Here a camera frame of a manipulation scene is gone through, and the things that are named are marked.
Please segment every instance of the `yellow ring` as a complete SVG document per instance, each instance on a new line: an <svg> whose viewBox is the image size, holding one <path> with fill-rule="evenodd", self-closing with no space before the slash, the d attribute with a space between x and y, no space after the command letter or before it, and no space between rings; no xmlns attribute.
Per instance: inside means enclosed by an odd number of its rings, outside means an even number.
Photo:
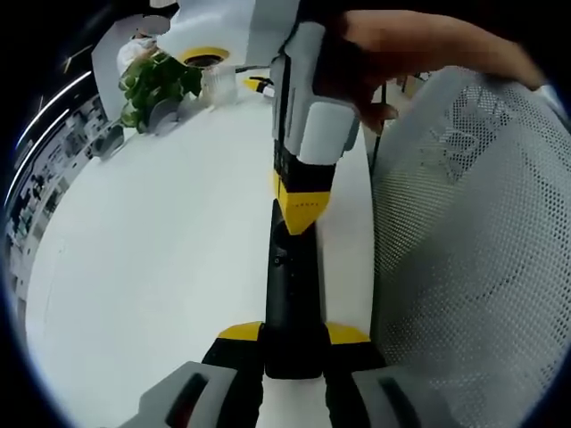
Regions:
<svg viewBox="0 0 571 428"><path fill-rule="evenodd" d="M226 60L230 56L230 52L226 49L220 49L219 47L196 47L192 49L186 49L179 57L178 60L183 64L185 61L195 58L196 56L203 56L203 55L215 55L222 60Z"/></svg>

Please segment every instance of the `wall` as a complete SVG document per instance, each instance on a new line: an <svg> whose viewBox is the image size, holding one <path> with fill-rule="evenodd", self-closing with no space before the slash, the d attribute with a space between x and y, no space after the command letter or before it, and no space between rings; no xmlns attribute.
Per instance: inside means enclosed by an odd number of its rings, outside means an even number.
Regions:
<svg viewBox="0 0 571 428"><path fill-rule="evenodd" d="M109 120L117 120L120 117L121 109L127 101L119 90L117 54L135 34L142 19L143 15L134 15L115 22L91 53L97 90Z"/></svg>

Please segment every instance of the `human hand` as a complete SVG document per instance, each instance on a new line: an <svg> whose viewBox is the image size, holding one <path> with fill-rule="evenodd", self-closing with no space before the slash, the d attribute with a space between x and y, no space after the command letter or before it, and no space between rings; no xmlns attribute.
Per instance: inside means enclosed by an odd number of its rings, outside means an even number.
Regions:
<svg viewBox="0 0 571 428"><path fill-rule="evenodd" d="M331 27L359 48L359 60L347 64L351 75L343 71L341 97L354 103L361 120L373 130L396 117L394 108L371 103L378 87L391 78L458 65L515 79L532 89L544 81L517 44L448 16L350 11Z"/></svg>

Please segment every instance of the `white table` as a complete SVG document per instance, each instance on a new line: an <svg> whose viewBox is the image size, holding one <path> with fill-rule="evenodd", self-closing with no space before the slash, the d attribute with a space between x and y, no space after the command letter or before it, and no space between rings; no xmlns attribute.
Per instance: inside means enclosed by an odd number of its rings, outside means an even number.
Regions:
<svg viewBox="0 0 571 428"><path fill-rule="evenodd" d="M263 320L270 127L270 105L244 95L91 160L63 196L37 251L26 325L40 374L78 426L121 424L141 393L202 360L220 331ZM318 233L328 320L365 332L372 222L360 133ZM322 381L264 382L258 426L328 425Z"/></svg>

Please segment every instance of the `person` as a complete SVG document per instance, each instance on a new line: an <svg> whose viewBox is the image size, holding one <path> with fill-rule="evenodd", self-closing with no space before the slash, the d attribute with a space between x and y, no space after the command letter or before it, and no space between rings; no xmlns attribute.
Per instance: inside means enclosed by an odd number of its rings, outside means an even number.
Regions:
<svg viewBox="0 0 571 428"><path fill-rule="evenodd" d="M450 16L350 11L328 26L362 53L360 63L351 67L350 78L343 78L349 83L341 96L354 103L361 120L373 130L381 130L385 119L398 115L390 105L371 102L376 90L391 78L456 65L516 80L530 90L546 83L520 45Z"/></svg>
<svg viewBox="0 0 571 428"><path fill-rule="evenodd" d="M136 62L141 62L158 52L154 37L148 36L143 30L137 33L119 50L117 54L117 69L123 76L125 71Z"/></svg>

